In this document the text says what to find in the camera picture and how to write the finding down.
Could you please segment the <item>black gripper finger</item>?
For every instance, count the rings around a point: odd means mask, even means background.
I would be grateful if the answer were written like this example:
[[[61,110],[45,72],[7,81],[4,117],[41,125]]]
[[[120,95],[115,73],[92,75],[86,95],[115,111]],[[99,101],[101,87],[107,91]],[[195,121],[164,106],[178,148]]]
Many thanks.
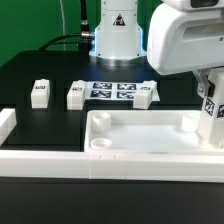
[[[202,69],[193,72],[198,82],[197,93],[201,98],[212,97],[214,95],[214,84],[208,79],[210,72],[210,69]]]

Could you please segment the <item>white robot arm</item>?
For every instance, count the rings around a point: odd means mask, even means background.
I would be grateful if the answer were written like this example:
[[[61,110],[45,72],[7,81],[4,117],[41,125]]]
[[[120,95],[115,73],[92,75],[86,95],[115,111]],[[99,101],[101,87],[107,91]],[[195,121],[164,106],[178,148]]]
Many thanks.
[[[198,94],[209,96],[207,76],[224,66],[224,0],[162,0],[148,33],[147,59],[160,75],[192,71]]]

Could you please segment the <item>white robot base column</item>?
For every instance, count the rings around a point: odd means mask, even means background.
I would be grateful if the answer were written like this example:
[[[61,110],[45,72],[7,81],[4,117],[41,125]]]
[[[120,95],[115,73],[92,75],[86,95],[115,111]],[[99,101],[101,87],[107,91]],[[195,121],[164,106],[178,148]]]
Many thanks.
[[[144,63],[143,30],[137,22],[138,0],[101,0],[101,21],[95,28],[90,60],[107,66]]]

